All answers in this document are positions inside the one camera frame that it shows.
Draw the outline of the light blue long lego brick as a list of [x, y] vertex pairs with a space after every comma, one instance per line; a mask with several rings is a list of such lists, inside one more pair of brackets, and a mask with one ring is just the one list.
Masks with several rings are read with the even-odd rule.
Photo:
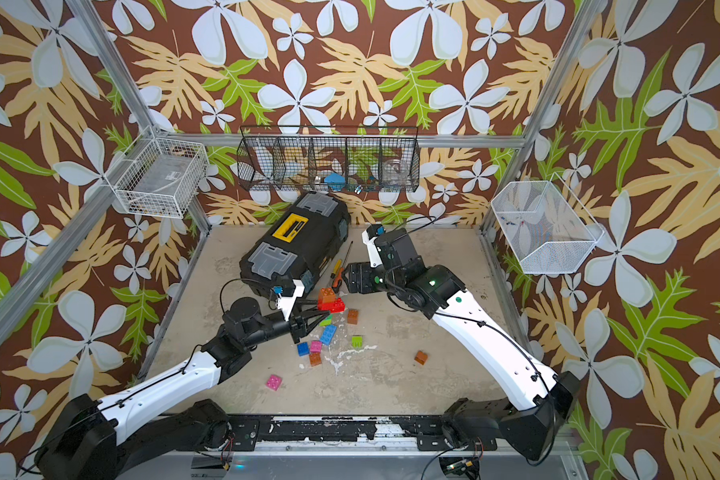
[[322, 332], [322, 334], [321, 334], [321, 336], [320, 336], [320, 341], [321, 341], [324, 345], [330, 345], [331, 342], [332, 342], [332, 340], [333, 340], [333, 338], [334, 338], [334, 336], [335, 336], [335, 334], [336, 334], [336, 332], [337, 332], [337, 326], [336, 326], [336, 325], [331, 324], [331, 325], [325, 326], [324, 329], [323, 329], [323, 332]]

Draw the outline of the orange lego brick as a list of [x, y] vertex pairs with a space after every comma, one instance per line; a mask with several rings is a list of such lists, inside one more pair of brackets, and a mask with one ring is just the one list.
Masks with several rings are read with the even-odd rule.
[[417, 363], [419, 363], [420, 365], [425, 365], [426, 362], [428, 361], [428, 358], [429, 358], [429, 356], [425, 352], [418, 351], [414, 357], [414, 360]]
[[359, 311], [356, 309], [349, 309], [347, 313], [347, 323], [357, 325], [359, 321]]
[[318, 295], [319, 303], [333, 303], [336, 300], [336, 294], [332, 288], [321, 288]]
[[321, 359], [321, 353], [320, 352], [312, 352], [309, 354], [309, 361], [310, 365], [312, 367], [320, 365], [322, 363]]

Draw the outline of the red long lego brick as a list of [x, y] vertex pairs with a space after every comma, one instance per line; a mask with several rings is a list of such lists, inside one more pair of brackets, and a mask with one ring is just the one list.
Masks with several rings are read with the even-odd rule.
[[320, 311], [330, 313], [342, 313], [346, 310], [346, 304], [340, 298], [334, 299], [332, 302], [319, 302], [317, 308]]

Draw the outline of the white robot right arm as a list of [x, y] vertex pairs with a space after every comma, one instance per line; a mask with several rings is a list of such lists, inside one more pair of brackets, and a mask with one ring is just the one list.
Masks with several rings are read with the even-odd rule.
[[434, 321], [477, 359], [505, 394], [499, 400], [454, 402], [441, 417], [447, 443], [460, 448], [501, 438], [529, 464], [542, 463], [575, 408], [580, 380], [534, 358], [450, 269], [426, 265], [406, 230], [373, 224], [363, 232], [362, 242], [369, 259], [345, 267], [342, 278], [349, 291], [383, 292], [396, 306]]

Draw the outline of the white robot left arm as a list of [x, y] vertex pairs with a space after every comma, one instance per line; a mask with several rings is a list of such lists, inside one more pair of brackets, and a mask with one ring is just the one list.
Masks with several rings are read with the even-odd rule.
[[328, 315], [302, 297], [301, 284], [276, 287], [275, 311], [264, 315], [252, 297], [235, 300], [213, 338], [163, 373], [98, 400], [70, 401], [32, 466], [45, 479], [115, 479], [174, 450], [223, 452], [234, 440], [228, 414], [211, 400], [179, 413], [171, 408], [236, 375], [260, 344], [281, 336], [299, 342]]

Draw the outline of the dark blue lego brick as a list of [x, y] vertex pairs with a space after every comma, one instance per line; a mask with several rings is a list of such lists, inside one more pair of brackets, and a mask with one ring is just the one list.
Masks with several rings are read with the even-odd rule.
[[299, 356], [306, 356], [310, 353], [309, 345], [306, 342], [297, 345], [297, 353]]

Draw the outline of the magenta lego brick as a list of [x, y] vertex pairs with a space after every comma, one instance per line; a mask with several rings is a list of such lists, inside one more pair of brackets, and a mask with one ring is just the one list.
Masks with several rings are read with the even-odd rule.
[[271, 375], [266, 382], [266, 386], [273, 391], [277, 391], [281, 387], [282, 382], [283, 379], [280, 376]]

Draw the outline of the black toolbox with yellow label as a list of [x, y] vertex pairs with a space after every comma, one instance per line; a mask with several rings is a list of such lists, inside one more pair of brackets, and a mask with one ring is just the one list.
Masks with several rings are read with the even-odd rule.
[[350, 215], [342, 200], [302, 194], [240, 260], [240, 278], [264, 298], [292, 280], [309, 294], [348, 238]]

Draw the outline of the blue object in basket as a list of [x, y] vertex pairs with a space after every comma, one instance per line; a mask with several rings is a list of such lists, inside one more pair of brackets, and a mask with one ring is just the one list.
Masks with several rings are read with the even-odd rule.
[[331, 173], [323, 179], [323, 183], [333, 190], [341, 190], [346, 185], [346, 179], [338, 173]]

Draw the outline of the yellow handled screwdriver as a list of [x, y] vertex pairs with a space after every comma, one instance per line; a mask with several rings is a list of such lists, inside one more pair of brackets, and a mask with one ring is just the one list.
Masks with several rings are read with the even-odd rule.
[[335, 279], [336, 276], [340, 274], [340, 271], [342, 270], [342, 267], [347, 263], [349, 254], [350, 254], [351, 249], [352, 249], [352, 246], [353, 246], [353, 243], [354, 243], [354, 241], [351, 240], [351, 241], [349, 242], [348, 246], [346, 247], [344, 253], [339, 256], [339, 259], [337, 260], [335, 266], [333, 267], [332, 273], [331, 273], [331, 275], [330, 275], [330, 278], [331, 278], [331, 279]]

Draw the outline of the orange handled screwdriver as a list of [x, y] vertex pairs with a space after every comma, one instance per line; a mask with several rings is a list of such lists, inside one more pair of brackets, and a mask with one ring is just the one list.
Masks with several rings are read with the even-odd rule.
[[337, 294], [341, 288], [341, 285], [343, 283], [343, 271], [344, 268], [341, 267], [337, 270], [336, 275], [333, 278], [333, 281], [331, 283], [331, 289], [335, 294]]

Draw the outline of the black mounting rail base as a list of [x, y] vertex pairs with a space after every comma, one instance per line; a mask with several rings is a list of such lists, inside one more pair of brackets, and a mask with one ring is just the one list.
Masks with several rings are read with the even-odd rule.
[[413, 452], [496, 448], [494, 433], [468, 436], [442, 415], [230, 414], [228, 425], [235, 452], [262, 451], [269, 444], [280, 448], [305, 445]]

